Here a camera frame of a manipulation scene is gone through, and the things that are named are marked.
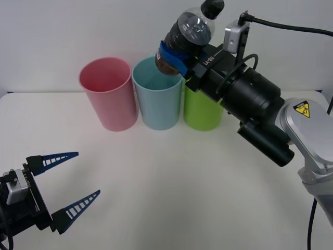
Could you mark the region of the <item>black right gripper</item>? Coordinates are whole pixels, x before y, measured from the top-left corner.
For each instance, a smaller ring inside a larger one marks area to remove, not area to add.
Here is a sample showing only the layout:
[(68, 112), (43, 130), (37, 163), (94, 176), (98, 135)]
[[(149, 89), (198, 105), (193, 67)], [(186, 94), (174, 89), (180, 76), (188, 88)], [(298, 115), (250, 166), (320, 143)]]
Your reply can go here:
[[(245, 101), (248, 99), (248, 84), (244, 77), (248, 59), (232, 55), (222, 49), (194, 44), (189, 54), (179, 53), (164, 41), (159, 46), (160, 57), (187, 80), (187, 87), (201, 92), (213, 101)], [(190, 81), (194, 76), (194, 85)]]

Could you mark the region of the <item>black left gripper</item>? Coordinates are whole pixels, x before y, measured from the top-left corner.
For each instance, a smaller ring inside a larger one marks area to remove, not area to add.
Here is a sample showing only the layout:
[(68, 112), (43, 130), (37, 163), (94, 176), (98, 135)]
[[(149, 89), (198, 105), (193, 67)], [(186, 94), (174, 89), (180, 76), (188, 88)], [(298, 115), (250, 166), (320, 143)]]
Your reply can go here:
[(51, 216), (46, 208), (33, 175), (38, 176), (78, 155), (78, 152), (66, 152), (30, 156), (23, 169), (5, 172), (5, 218), (12, 234), (19, 234), (31, 226), (37, 226), (39, 230), (50, 226), (53, 232), (63, 234), (98, 197), (100, 190)]

